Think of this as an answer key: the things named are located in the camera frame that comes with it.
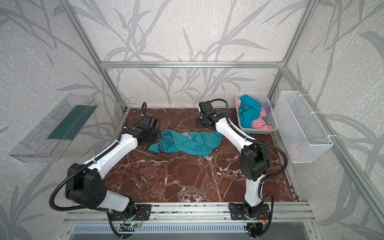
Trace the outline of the teal printed t-shirt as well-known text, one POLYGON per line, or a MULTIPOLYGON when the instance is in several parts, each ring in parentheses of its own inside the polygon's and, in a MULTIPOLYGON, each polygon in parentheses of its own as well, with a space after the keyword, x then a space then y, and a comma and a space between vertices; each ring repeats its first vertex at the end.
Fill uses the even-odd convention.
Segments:
POLYGON ((162 132, 162 141, 151 145, 148 150, 155 153, 178 153, 206 157, 221 143, 223 135, 218 132, 178 133, 171 130, 162 132))

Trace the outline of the white plastic laundry basket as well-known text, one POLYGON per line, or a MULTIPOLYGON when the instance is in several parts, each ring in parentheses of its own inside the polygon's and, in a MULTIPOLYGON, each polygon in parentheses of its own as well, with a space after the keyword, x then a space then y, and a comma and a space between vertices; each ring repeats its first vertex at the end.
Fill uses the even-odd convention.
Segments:
POLYGON ((278 129, 272 112, 273 107, 267 96, 235 96, 237 118, 240 129, 247 134, 267 135, 278 129))

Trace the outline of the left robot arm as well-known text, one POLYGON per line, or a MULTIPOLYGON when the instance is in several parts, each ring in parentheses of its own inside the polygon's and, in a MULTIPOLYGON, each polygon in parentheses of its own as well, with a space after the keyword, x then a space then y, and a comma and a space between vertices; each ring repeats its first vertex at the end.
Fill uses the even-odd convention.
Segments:
POLYGON ((103 179, 129 152, 137 147, 149 148, 161 142, 159 124, 158 119, 144 115, 136 126, 124 128, 120 137, 97 156, 81 165, 70 166, 65 197, 91 210, 108 210, 128 216, 135 214, 135 201, 107 190, 103 179))

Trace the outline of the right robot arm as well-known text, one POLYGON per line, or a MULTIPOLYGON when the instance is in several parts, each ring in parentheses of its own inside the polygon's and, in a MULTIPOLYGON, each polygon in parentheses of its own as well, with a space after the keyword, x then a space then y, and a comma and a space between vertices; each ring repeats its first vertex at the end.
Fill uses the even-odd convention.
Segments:
POLYGON ((246 178, 244 211, 253 214, 264 203, 262 179, 270 167, 267 148, 255 143, 255 139, 245 134, 225 113, 214 109, 212 101, 199 103, 200 116, 196 119, 197 128, 211 128, 222 134, 240 152, 241 172, 246 178))

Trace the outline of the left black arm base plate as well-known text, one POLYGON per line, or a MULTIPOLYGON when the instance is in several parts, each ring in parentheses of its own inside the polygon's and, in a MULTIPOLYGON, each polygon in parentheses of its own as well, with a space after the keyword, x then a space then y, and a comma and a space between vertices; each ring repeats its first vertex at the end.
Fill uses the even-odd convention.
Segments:
POLYGON ((152 205, 150 204, 135 204, 134 207, 129 207, 127 212, 112 211, 110 218, 112 221, 148 221, 151 215, 152 205))

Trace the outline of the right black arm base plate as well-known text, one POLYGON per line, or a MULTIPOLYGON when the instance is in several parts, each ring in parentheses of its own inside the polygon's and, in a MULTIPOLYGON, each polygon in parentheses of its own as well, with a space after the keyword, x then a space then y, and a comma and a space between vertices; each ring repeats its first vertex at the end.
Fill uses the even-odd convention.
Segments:
POLYGON ((269 205, 261 202, 255 207, 248 204, 228 204, 231 220, 257 220, 266 222, 270 218, 269 205))

